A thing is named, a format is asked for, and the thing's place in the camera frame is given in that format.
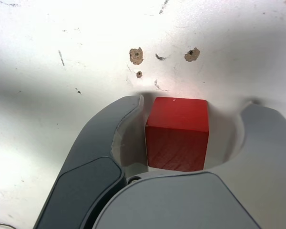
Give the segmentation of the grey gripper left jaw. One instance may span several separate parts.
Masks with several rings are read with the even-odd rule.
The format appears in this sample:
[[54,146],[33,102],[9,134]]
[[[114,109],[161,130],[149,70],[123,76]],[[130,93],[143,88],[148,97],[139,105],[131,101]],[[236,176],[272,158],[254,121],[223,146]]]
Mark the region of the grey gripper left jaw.
[[144,98],[126,96],[80,131],[35,223],[37,229],[91,229],[108,201],[144,172]]

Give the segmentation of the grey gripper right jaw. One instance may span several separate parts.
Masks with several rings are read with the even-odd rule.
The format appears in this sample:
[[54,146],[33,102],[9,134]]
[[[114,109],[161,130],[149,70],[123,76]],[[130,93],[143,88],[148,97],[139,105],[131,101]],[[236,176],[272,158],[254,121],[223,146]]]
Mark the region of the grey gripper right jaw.
[[140,179],[119,191],[96,229],[286,229],[286,119],[248,105],[240,152],[209,170]]

